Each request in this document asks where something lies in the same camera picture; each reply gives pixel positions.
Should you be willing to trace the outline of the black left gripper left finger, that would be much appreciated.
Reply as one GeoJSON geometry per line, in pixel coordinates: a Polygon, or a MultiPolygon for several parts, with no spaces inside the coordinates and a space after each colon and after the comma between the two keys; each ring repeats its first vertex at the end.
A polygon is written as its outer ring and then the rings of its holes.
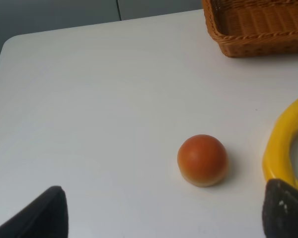
{"type": "Polygon", "coordinates": [[[0,238],[67,238],[67,198],[60,186],[52,186],[0,226],[0,238]]]}

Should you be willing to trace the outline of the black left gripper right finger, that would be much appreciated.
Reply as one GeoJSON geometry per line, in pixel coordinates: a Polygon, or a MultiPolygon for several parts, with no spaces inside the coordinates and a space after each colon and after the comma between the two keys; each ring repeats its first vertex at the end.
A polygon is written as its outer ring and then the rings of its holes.
{"type": "Polygon", "coordinates": [[[281,179],[268,180],[262,223],[267,238],[298,238],[298,190],[281,179]]]}

